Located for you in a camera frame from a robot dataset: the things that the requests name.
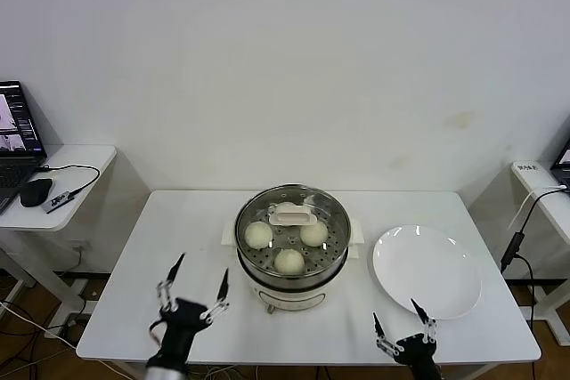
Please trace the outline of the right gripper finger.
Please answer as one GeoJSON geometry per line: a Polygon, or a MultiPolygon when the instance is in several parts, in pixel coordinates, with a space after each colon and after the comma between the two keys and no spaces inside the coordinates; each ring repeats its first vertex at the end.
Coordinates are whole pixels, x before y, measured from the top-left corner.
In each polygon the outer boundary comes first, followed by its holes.
{"type": "Polygon", "coordinates": [[[376,312],[373,313],[373,318],[377,347],[388,356],[398,356],[400,350],[396,344],[387,339],[376,312]]]}
{"type": "Polygon", "coordinates": [[[423,332],[423,343],[435,343],[436,342],[436,320],[431,318],[427,312],[420,307],[414,299],[411,299],[411,304],[413,305],[415,311],[417,312],[420,321],[424,325],[423,332]]]}

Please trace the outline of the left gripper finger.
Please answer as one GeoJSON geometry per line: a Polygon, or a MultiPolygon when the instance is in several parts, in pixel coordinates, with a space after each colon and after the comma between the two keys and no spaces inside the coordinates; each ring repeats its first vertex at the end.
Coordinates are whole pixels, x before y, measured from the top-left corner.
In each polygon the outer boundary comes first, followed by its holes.
{"type": "Polygon", "coordinates": [[[161,312],[171,312],[177,310],[177,303],[171,296],[170,290],[175,282],[177,273],[183,263],[185,253],[181,253],[176,263],[170,268],[167,277],[157,284],[157,298],[161,312]]]}
{"type": "Polygon", "coordinates": [[[226,269],[218,289],[216,301],[214,305],[202,313],[202,320],[205,322],[212,322],[215,317],[222,314],[229,308],[229,303],[227,302],[227,296],[229,293],[229,270],[226,269]]]}

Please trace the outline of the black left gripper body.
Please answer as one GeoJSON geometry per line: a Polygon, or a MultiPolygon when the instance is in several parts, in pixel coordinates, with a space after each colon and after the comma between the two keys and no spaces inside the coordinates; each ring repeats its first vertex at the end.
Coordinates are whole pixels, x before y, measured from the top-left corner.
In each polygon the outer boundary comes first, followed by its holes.
{"type": "Polygon", "coordinates": [[[208,307],[182,298],[176,298],[176,309],[159,311],[159,319],[149,326],[151,338],[158,344],[159,350],[149,359],[150,367],[185,367],[195,335],[206,329],[209,324],[201,315],[208,307]],[[163,338],[159,340],[153,329],[166,325],[163,338]]]}

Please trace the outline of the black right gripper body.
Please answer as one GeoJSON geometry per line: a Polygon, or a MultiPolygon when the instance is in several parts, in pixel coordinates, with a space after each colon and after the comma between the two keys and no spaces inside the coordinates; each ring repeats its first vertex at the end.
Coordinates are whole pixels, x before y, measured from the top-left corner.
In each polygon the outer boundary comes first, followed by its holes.
{"type": "Polygon", "coordinates": [[[441,380],[441,369],[435,364],[436,341],[424,333],[396,342],[395,362],[406,366],[415,380],[441,380]]]}

